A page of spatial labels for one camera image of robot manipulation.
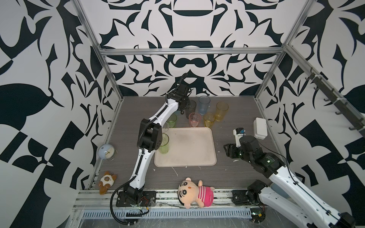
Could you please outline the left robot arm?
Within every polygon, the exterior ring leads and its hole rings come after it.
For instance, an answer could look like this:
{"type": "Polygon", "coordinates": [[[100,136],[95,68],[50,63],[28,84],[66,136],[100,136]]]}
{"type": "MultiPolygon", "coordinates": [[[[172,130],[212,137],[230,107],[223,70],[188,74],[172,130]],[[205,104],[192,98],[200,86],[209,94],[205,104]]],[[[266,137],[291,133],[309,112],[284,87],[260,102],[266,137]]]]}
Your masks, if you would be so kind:
{"type": "Polygon", "coordinates": [[[187,106],[190,105],[190,91],[189,86],[178,83],[175,89],[165,95],[162,107],[152,117],[141,121],[137,139],[138,158],[133,174],[123,190],[129,203],[140,202],[150,161],[162,145],[162,127],[176,111],[187,109],[187,106]]]}

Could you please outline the dark grey plastic cup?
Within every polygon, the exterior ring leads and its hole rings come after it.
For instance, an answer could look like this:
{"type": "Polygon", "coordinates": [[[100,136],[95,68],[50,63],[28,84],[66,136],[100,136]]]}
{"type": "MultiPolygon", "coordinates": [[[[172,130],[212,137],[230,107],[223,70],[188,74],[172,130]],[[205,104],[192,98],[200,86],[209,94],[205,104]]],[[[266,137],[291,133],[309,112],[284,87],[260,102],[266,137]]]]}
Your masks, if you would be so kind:
{"type": "Polygon", "coordinates": [[[194,100],[190,100],[190,105],[187,106],[187,108],[185,109],[185,116],[187,119],[189,118],[189,115],[191,113],[195,113],[196,106],[197,106],[196,102],[194,100]]]}

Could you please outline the clear plastic cup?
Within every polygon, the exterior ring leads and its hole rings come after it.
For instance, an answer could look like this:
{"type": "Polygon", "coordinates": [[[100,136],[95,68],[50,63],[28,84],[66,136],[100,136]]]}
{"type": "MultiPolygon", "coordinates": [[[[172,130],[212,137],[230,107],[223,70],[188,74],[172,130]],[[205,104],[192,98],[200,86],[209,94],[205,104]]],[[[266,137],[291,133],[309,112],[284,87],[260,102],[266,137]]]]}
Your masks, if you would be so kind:
{"type": "Polygon", "coordinates": [[[162,133],[166,134],[169,131],[169,128],[170,128],[169,124],[165,123],[162,127],[162,133]]]}

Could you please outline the tall green plastic cup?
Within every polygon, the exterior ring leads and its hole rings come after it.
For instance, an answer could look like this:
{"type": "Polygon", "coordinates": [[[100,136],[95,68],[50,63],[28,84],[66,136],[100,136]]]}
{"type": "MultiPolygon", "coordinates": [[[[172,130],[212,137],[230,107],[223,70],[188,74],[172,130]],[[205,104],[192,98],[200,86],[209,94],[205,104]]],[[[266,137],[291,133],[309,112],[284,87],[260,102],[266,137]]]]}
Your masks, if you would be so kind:
{"type": "Polygon", "coordinates": [[[162,134],[162,142],[161,142],[161,145],[158,149],[158,151],[161,153],[161,154],[167,154],[169,152],[169,136],[165,133],[162,134]]]}

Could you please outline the beige plastic tray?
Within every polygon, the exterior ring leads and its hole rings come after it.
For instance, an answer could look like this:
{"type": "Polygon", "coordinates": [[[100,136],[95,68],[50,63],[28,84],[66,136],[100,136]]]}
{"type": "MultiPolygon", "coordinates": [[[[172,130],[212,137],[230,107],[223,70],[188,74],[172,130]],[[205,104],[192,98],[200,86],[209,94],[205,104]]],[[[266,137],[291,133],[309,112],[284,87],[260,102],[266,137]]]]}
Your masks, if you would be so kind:
{"type": "Polygon", "coordinates": [[[155,153],[156,167],[214,166],[217,162],[213,133],[207,127],[171,128],[169,151],[155,153]]]}

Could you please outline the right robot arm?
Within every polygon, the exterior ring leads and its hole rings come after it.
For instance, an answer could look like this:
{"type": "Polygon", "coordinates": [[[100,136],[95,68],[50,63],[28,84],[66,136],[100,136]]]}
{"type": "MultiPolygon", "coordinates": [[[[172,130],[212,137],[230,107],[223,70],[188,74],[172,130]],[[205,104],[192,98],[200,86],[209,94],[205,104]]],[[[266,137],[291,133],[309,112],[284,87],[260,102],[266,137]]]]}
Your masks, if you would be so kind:
{"type": "Polygon", "coordinates": [[[269,185],[256,180],[243,200],[235,204],[267,205],[302,228],[354,228],[355,219],[325,203],[291,172],[287,159],[265,146],[255,137],[239,134],[235,143],[224,145],[227,157],[249,163],[255,171],[278,185],[290,200],[280,196],[269,185]]]}

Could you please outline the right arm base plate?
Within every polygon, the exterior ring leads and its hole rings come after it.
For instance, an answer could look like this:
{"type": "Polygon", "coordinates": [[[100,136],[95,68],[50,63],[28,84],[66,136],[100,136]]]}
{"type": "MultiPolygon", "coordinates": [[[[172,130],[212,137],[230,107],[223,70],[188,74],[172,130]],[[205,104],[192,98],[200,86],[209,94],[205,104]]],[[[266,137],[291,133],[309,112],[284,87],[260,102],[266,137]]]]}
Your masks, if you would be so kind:
{"type": "Polygon", "coordinates": [[[232,190],[232,202],[236,206],[257,204],[255,193],[249,190],[232,190]]]}

